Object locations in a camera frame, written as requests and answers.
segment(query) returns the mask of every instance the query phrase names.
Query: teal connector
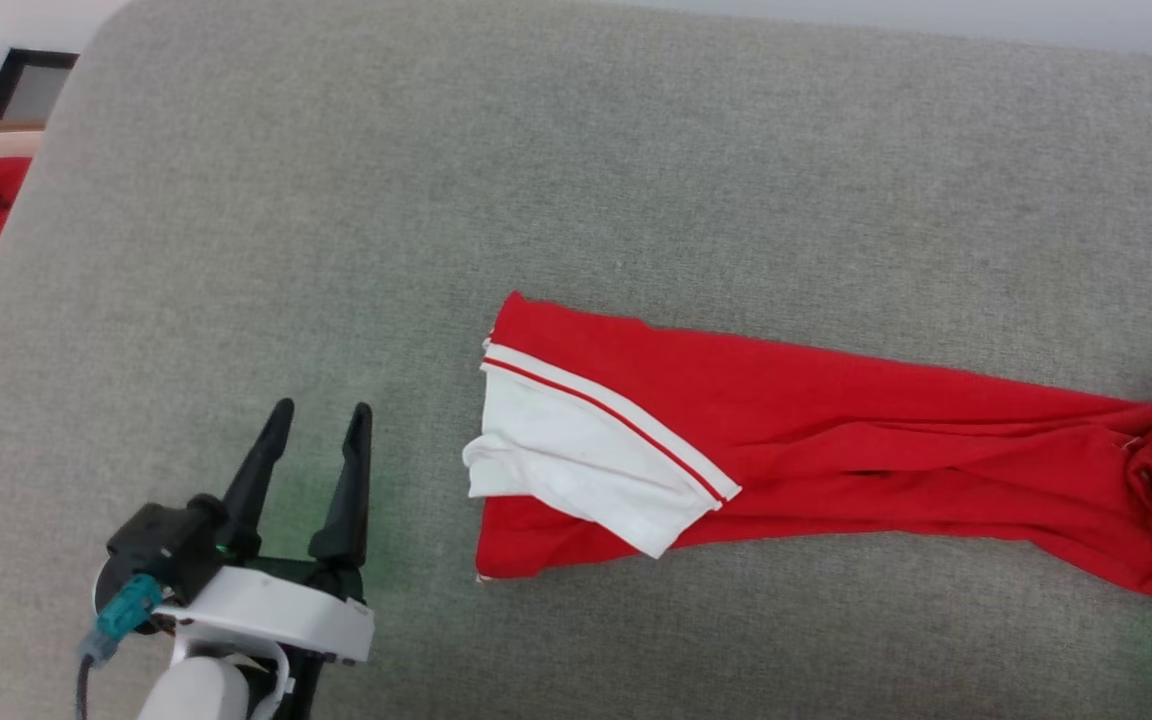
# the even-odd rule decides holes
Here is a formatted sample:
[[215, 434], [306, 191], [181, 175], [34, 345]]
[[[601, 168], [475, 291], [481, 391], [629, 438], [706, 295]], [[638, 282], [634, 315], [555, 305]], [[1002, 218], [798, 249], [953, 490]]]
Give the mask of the teal connector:
[[134, 575], [96, 616], [96, 627], [78, 645], [78, 658], [90, 655], [92, 667], [101, 667], [118, 651], [129, 632], [150, 620], [162, 605], [162, 589], [145, 574]]

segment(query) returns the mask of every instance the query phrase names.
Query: gray fabric surface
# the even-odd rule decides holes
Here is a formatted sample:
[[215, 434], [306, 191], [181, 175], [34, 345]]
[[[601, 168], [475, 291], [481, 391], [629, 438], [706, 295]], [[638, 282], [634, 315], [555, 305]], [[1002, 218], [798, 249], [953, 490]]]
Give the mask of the gray fabric surface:
[[[1152, 600], [1024, 544], [751, 541], [476, 584], [506, 293], [1152, 397], [1152, 59], [591, 5], [157, 0], [0, 245], [0, 717], [67, 717], [104, 539], [276, 397], [300, 555], [376, 408], [374, 661], [316, 717], [1152, 717]], [[134, 717], [166, 665], [92, 679]]]

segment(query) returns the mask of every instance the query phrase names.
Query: black cable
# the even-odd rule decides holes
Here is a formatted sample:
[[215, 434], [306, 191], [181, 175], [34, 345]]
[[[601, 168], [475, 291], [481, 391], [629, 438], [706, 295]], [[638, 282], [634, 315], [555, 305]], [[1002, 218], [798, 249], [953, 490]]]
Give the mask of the black cable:
[[78, 720], [88, 720], [88, 676], [92, 673], [94, 657], [83, 655], [78, 664], [78, 683], [74, 688], [74, 715]]

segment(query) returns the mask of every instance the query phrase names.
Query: folded shirt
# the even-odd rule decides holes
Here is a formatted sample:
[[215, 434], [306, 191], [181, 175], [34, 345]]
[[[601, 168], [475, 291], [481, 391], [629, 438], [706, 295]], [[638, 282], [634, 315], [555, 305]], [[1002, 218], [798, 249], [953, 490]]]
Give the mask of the folded shirt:
[[524, 300], [486, 344], [488, 578], [818, 533], [1031, 541], [1152, 594], [1152, 404]]

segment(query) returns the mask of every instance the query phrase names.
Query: gray couch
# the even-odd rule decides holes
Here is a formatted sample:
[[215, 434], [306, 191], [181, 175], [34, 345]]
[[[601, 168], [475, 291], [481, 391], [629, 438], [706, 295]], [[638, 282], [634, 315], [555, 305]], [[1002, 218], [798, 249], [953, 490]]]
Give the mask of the gray couch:
[[[67, 717], [104, 541], [298, 402], [301, 556], [376, 408], [331, 717], [1152, 719], [1152, 600], [1018, 543], [750, 541], [475, 582], [510, 290], [1152, 397], [1152, 59], [525, 0], [156, 0], [0, 245], [0, 719]], [[166, 665], [132, 639], [93, 717]]]

